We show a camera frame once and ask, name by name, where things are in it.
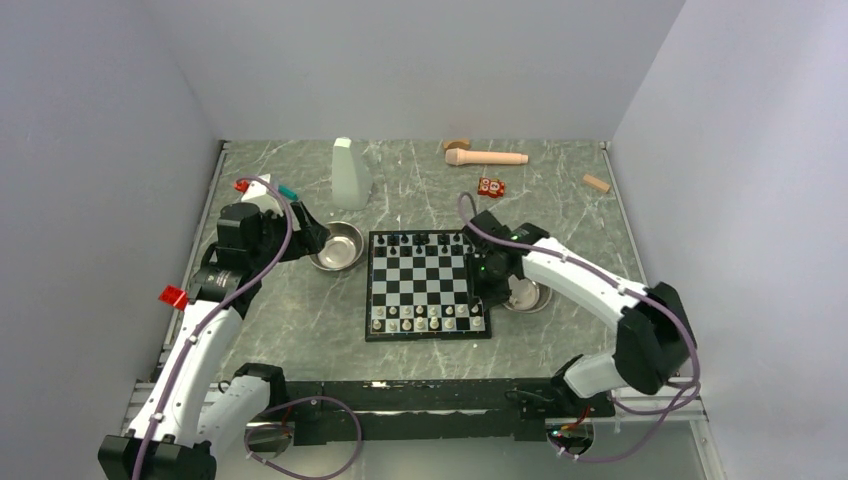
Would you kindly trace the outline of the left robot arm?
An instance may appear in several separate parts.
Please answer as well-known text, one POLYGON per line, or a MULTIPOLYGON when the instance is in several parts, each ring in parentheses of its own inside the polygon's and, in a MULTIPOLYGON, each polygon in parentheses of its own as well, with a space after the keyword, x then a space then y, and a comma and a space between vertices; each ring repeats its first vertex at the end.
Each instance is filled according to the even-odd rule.
POLYGON ((237 180, 239 201, 222 208, 217 239, 186 290, 162 301, 181 311, 175 344, 147 401, 124 433, 106 436, 97 459, 109 479, 212 479, 218 456, 257 415, 287 406, 281 368, 246 364, 221 398, 205 399, 262 279, 279 263, 319 253, 329 231, 269 175, 237 180))

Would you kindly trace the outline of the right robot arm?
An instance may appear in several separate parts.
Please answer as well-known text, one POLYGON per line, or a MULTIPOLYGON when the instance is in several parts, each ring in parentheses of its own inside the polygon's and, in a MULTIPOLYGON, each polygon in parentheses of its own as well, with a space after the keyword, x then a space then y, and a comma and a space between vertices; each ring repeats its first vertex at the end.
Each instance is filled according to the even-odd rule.
POLYGON ((653 395, 693 361, 697 344, 671 285, 616 276, 546 230, 530 223, 511 230, 489 211, 466 221, 463 232, 475 248, 467 261, 471 291, 484 306, 508 300, 511 277, 527 279, 575 302, 614 333, 609 350, 578 355, 554 375, 551 401, 560 413, 574 415, 591 397, 622 387, 653 395))

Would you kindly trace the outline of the steel bowl with chess pieces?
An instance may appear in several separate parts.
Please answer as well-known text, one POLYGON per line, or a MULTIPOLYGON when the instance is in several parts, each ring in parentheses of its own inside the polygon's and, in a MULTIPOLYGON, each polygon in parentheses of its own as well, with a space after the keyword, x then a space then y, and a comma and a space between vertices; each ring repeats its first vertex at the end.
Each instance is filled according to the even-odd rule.
POLYGON ((530 314, 543 310, 551 301, 552 291, 530 279, 511 276, 508 279, 510 297, 503 307, 514 312, 530 314))

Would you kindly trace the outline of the black and white chessboard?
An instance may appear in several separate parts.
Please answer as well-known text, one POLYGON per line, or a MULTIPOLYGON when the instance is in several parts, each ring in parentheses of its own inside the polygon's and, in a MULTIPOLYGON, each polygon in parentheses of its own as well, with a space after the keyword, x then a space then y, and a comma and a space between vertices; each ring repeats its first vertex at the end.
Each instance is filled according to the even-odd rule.
POLYGON ((478 340, 492 336, 490 314, 471 295, 459 230, 371 231, 365 340, 478 340))

